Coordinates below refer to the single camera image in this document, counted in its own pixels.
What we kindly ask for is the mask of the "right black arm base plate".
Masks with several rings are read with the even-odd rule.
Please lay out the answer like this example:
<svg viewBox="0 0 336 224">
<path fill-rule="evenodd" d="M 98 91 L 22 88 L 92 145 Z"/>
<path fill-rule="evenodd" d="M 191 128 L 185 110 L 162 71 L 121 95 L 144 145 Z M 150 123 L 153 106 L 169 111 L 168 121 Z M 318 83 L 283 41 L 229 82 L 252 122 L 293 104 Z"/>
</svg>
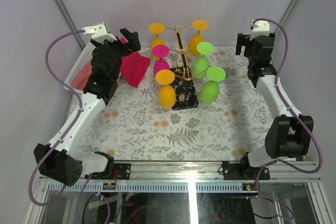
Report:
<svg viewBox="0 0 336 224">
<path fill-rule="evenodd" d="M 251 167 L 241 163 L 232 163 L 222 161 L 222 165 L 217 172 L 223 176 L 225 180 L 255 180 L 260 167 Z"/>
</svg>

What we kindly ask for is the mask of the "orange wine glass front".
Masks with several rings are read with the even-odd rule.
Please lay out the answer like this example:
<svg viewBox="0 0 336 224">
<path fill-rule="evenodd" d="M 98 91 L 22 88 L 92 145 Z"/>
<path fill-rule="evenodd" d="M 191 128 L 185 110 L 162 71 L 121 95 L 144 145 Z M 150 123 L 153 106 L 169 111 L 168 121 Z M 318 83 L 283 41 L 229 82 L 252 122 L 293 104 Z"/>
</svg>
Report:
<svg viewBox="0 0 336 224">
<path fill-rule="evenodd" d="M 208 23 L 205 20 L 197 19 L 192 22 L 192 27 L 196 30 L 196 34 L 190 39 L 187 51 L 192 56 L 198 56 L 200 53 L 197 51 L 196 46 L 204 41 L 201 31 L 208 28 Z"/>
</svg>

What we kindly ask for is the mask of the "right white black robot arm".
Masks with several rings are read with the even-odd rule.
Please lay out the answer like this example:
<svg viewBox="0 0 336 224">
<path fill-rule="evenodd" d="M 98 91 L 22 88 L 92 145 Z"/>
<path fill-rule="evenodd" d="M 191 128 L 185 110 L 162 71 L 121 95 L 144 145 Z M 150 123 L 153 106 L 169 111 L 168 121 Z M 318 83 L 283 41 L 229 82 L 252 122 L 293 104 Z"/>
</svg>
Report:
<svg viewBox="0 0 336 224">
<path fill-rule="evenodd" d="M 254 179 L 258 169 L 277 158 L 301 158 L 307 154 L 310 136 L 304 129 L 313 129 L 311 116 L 304 116 L 290 103 L 287 94 L 276 80 L 277 71 L 271 64 L 275 34 L 252 37 L 237 35 L 236 55 L 248 58 L 247 75 L 256 91 L 264 98 L 273 118 L 262 147 L 246 152 L 236 173 Z"/>
</svg>

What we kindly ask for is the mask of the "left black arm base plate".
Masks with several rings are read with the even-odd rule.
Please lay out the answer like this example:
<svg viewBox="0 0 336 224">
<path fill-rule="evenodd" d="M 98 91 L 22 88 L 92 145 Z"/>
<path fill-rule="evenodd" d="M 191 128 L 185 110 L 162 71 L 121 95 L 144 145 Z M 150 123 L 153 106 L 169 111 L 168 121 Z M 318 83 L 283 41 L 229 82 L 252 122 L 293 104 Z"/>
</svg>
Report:
<svg viewBox="0 0 336 224">
<path fill-rule="evenodd" d="M 130 163 L 113 163 L 110 165 L 111 168 L 103 172 L 93 173 L 91 179 L 96 180 L 129 180 L 131 175 L 131 164 Z"/>
</svg>

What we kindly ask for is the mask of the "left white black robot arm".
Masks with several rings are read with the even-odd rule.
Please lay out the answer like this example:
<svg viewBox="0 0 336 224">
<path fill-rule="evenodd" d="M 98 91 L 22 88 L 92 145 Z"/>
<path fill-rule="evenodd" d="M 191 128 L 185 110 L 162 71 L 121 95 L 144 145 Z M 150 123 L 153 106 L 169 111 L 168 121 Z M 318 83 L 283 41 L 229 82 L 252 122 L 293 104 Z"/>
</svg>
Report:
<svg viewBox="0 0 336 224">
<path fill-rule="evenodd" d="M 74 185 L 82 176 L 109 179 L 114 175 L 114 158 L 109 154 L 94 152 L 75 157 L 75 153 L 88 127 L 118 87 L 122 58 L 141 49 L 138 32 L 126 28 L 120 30 L 126 43 L 107 32 L 104 25 L 85 27 L 82 33 L 91 35 L 95 48 L 91 59 L 92 73 L 82 94 L 75 93 L 79 105 L 47 144 L 38 144 L 34 149 L 37 171 L 67 186 Z"/>
</svg>

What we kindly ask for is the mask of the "magenta plastic wine glass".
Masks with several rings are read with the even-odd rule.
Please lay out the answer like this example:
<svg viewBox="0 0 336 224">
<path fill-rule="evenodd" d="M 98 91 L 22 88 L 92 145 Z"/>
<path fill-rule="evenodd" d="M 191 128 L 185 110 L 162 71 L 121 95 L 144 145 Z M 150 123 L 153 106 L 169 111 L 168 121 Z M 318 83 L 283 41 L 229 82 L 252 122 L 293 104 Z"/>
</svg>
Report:
<svg viewBox="0 0 336 224">
<path fill-rule="evenodd" d="M 164 59 L 169 53 L 170 49 L 164 44 L 153 47 L 152 54 L 158 58 L 153 67 L 153 73 L 155 76 L 161 70 L 170 70 L 169 63 Z"/>
</svg>

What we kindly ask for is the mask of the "orange plastic wine glass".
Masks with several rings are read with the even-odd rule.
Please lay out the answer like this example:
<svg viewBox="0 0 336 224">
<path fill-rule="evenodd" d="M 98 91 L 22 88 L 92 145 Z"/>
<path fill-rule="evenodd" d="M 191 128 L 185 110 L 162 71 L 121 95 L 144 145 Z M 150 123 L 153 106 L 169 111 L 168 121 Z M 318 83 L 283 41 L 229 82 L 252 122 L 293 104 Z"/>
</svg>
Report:
<svg viewBox="0 0 336 224">
<path fill-rule="evenodd" d="M 153 38 L 151 45 L 150 45 L 150 52 L 151 52 L 151 57 L 155 60 L 158 60 L 158 57 L 156 57 L 152 49 L 157 46 L 157 45 L 163 45 L 164 41 L 162 38 L 159 37 L 159 34 L 163 33 L 165 30 L 165 27 L 162 23 L 152 23 L 149 25 L 148 30 L 150 33 L 154 34 L 155 37 Z"/>
</svg>

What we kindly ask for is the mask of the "green wine glass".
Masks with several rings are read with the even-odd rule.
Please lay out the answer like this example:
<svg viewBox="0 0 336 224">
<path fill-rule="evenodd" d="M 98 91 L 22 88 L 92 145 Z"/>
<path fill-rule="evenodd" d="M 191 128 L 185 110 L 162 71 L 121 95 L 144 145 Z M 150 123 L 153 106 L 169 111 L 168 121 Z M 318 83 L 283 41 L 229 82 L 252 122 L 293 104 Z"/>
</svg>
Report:
<svg viewBox="0 0 336 224">
<path fill-rule="evenodd" d="M 200 42 L 196 46 L 197 51 L 201 54 L 197 56 L 191 69 L 193 78 L 204 78 L 206 76 L 206 71 L 209 68 L 209 60 L 207 56 L 214 52 L 214 46 L 206 41 Z"/>
<path fill-rule="evenodd" d="M 212 103 L 218 98 L 218 83 L 226 78 L 226 72 L 222 67 L 211 66 L 207 69 L 206 76 L 208 80 L 203 84 L 199 97 L 206 103 Z"/>
</svg>

